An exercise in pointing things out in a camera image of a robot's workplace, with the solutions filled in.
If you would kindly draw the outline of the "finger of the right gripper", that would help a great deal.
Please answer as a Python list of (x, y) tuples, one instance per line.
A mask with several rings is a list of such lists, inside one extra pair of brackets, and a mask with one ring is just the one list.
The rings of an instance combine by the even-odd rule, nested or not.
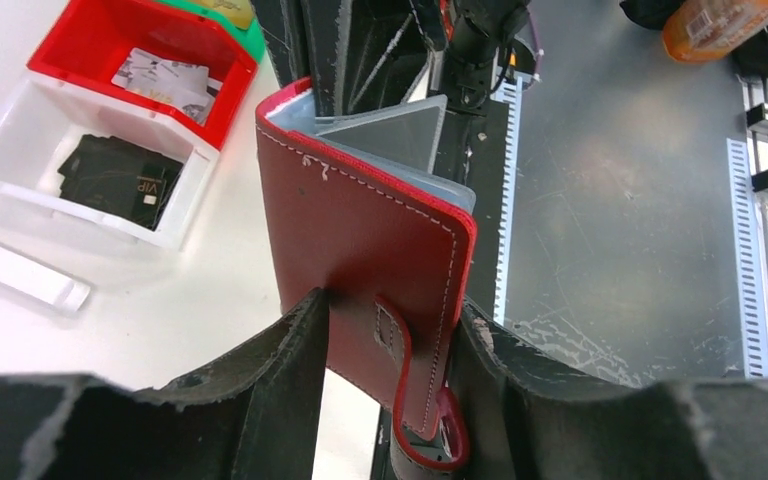
[(253, 0), (256, 19), (281, 87), (307, 78), (314, 88), (317, 115), (353, 112), (348, 90), (350, 0)]
[(405, 102), (447, 45), (439, 1), (349, 1), (344, 14), (344, 111)]

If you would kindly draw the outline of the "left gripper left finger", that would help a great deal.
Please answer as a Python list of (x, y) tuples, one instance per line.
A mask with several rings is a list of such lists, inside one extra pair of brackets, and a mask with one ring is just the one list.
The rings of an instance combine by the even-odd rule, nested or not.
[(0, 479), (308, 479), (328, 331), (327, 296), (315, 289), (160, 389), (0, 376)]

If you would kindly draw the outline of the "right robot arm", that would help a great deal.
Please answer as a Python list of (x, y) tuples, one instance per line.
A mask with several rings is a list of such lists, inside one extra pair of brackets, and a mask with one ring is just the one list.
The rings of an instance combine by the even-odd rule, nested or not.
[(405, 102), (423, 75), (477, 113), (529, 21), (525, 1), (255, 1), (280, 86), (308, 79), (320, 117)]

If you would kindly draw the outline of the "red leather card holder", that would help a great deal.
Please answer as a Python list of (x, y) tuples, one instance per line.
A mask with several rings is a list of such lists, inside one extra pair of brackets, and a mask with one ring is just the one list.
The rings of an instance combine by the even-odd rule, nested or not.
[(328, 367), (392, 416), (400, 479), (460, 479), (466, 422), (446, 371), (477, 227), (464, 209), (283, 118), (310, 78), (256, 109), (258, 163), (283, 310), (328, 296)]

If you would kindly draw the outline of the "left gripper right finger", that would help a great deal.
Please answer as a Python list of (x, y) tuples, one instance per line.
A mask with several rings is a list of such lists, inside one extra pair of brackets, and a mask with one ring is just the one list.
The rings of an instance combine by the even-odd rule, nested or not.
[(452, 353), (469, 479), (768, 479), (768, 380), (628, 388), (550, 357), (469, 301)]

